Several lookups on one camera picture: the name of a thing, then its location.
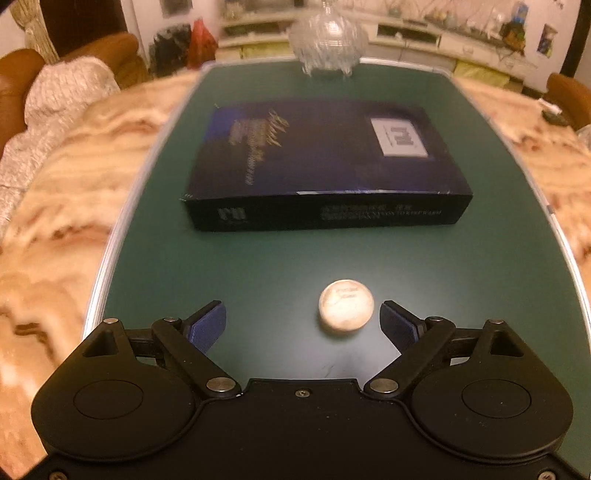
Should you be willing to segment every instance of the brown chair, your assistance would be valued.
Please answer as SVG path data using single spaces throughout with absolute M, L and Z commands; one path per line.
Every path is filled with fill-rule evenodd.
M 134 35 L 117 33 L 78 48 L 61 59 L 71 61 L 81 56 L 96 57 L 113 71 L 117 84 L 123 89 L 150 78 L 137 51 L 138 40 Z M 27 129 L 25 100 L 44 66 L 43 58 L 29 48 L 13 51 L 0 59 L 0 157 L 6 142 Z
M 571 127 L 578 130 L 591 124 L 591 90 L 560 73 L 551 74 L 546 86 L 544 100 L 558 105 Z

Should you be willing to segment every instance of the gold curtain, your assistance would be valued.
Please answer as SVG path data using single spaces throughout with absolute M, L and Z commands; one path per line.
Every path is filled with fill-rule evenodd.
M 59 61 L 56 48 L 49 39 L 39 0 L 15 0 L 10 13 L 25 31 L 25 45 L 36 50 L 47 63 Z

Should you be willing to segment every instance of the sofa armrest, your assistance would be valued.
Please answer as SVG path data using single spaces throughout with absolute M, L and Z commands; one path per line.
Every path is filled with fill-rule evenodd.
M 30 48 L 0 59 L 0 157 L 8 140 L 27 129 L 25 100 L 44 66 L 43 57 Z
M 138 46 L 138 39 L 133 34 L 114 33 L 77 48 L 61 59 L 72 61 L 79 57 L 96 57 L 105 62 L 114 74 L 117 74 L 121 66 L 137 54 Z
M 575 130 L 591 124 L 591 90 L 560 73 L 552 73 L 546 86 L 544 99 L 558 105 Z

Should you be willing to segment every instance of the metal trim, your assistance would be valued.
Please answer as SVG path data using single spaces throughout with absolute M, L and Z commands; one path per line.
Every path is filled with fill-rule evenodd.
M 166 140 L 168 139 L 170 133 L 172 132 L 178 118 L 180 117 L 181 113 L 184 111 L 184 108 L 188 104 L 190 98 L 193 96 L 193 93 L 199 87 L 200 82 L 203 80 L 205 75 L 208 74 L 213 68 L 220 68 L 223 66 L 230 66 L 230 65 L 239 65 L 239 64 L 257 64 L 257 63 L 269 63 L 269 62 L 276 62 L 276 61 L 293 61 L 295 60 L 295 56 L 284 56 L 284 57 L 269 57 L 269 58 L 258 58 L 258 59 L 249 59 L 249 60 L 236 60 L 236 61 L 229 61 L 225 63 L 208 63 L 202 68 L 202 74 L 195 83 L 195 85 L 190 89 L 187 93 L 183 101 L 179 104 L 176 108 L 174 113 L 170 116 L 167 123 L 163 126 L 162 130 L 158 134 L 157 139 L 155 140 L 154 144 L 150 148 L 150 152 L 144 162 L 144 165 L 141 167 L 138 176 L 136 177 L 134 184 L 129 192 L 129 195 L 125 201 L 125 204 L 117 218 L 115 223 L 115 227 L 109 236 L 109 241 L 105 248 L 105 253 L 103 258 L 100 262 L 100 267 L 98 274 L 96 276 L 96 280 L 94 286 L 92 288 L 92 293 L 90 296 L 86 318 L 84 322 L 84 327 L 82 330 L 82 339 L 84 339 L 102 320 L 102 315 L 105 310 L 106 299 L 108 295 L 108 290 L 111 286 L 111 281 L 113 279 L 113 274 L 115 272 L 115 265 L 119 258 L 119 253 L 121 251 L 121 246 L 123 244 L 123 240 L 125 239 L 125 235 L 129 228 L 129 224 L 131 223 L 131 219 L 135 212 L 135 208 L 139 202 L 139 198 L 141 193 L 144 190 L 144 186 L 146 181 L 150 176 L 150 172 L 154 167 L 156 159 L 160 151 L 162 150 Z M 554 236 L 558 242 L 558 245 L 563 253 L 564 259 L 566 260 L 567 266 L 569 268 L 570 274 L 572 276 L 575 290 L 577 293 L 577 297 L 579 299 L 579 306 L 581 308 L 581 312 L 583 314 L 585 320 L 585 329 L 587 332 L 587 343 L 589 345 L 589 351 L 591 352 L 591 306 L 589 304 L 589 299 L 585 292 L 583 280 L 581 278 L 579 268 L 576 264 L 574 259 L 574 255 L 572 250 L 570 249 L 570 245 L 562 231 L 556 216 L 554 213 L 551 213 L 551 207 L 548 204 L 547 199 L 545 198 L 544 194 L 540 190 L 540 188 L 535 183 L 533 177 L 531 176 L 527 166 L 519 156 L 519 154 L 513 149 L 512 145 L 509 141 L 505 138 L 503 133 L 500 129 L 494 125 L 490 118 L 477 106 L 477 104 L 470 98 L 470 96 L 466 93 L 464 88 L 459 85 L 459 82 L 454 80 L 452 74 L 445 69 L 439 67 L 429 67 L 425 65 L 409 63 L 404 61 L 396 61 L 396 60 L 386 60 L 386 59 L 376 59 L 376 58 L 362 58 L 361 63 L 363 64 L 373 64 L 373 65 L 383 65 L 388 67 L 400 67 L 406 69 L 413 69 L 413 70 L 421 70 L 423 72 L 432 72 L 435 74 L 443 75 L 444 77 L 448 78 L 456 89 L 470 102 L 470 104 L 476 109 L 476 111 L 484 118 L 484 120 L 488 123 L 488 125 L 492 128 L 492 130 L 496 133 L 496 135 L 501 139 L 503 145 L 507 148 L 509 153 L 515 159 L 515 162 L 520 167 L 521 171 L 523 172 L 530 188 L 534 192 L 535 197 L 537 198 L 540 206 L 542 207 L 546 219 L 550 224 L 554 232 Z

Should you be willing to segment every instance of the brown marble pattern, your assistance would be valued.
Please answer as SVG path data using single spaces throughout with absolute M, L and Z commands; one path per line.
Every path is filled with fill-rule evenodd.
M 0 253 L 0 467 L 14 478 L 44 456 L 31 400 L 76 347 L 108 235 L 159 129 L 196 81 L 186 73 L 93 104 L 46 161 Z M 509 138 L 557 211 L 591 286 L 591 154 L 531 99 L 461 81 Z

